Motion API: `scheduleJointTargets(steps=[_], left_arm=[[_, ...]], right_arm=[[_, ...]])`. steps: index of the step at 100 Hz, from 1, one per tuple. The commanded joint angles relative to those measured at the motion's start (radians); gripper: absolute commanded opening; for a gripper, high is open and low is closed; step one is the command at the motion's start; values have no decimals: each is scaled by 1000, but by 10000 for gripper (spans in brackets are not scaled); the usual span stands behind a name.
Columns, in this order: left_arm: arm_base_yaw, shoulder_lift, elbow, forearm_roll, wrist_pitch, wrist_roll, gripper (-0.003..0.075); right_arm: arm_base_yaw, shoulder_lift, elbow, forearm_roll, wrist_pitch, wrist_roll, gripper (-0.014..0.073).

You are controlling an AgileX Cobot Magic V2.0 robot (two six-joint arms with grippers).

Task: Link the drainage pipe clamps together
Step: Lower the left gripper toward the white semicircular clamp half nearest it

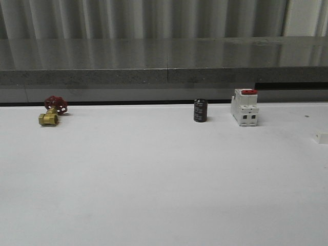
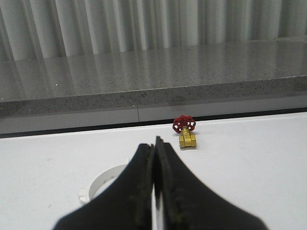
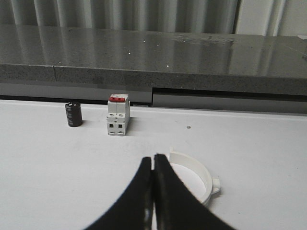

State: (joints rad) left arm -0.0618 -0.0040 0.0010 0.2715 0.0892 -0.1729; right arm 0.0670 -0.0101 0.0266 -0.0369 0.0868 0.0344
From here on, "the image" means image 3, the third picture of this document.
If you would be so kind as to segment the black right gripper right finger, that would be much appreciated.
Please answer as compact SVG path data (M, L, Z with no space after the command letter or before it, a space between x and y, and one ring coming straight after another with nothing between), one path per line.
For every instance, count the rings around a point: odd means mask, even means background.
M154 156L154 201L159 230L232 230L203 206L163 154Z

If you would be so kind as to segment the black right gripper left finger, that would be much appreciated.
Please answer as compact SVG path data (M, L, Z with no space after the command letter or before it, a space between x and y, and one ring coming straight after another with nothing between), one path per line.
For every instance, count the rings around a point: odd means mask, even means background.
M141 160L117 201L87 230L150 230L153 219L153 175L150 157Z

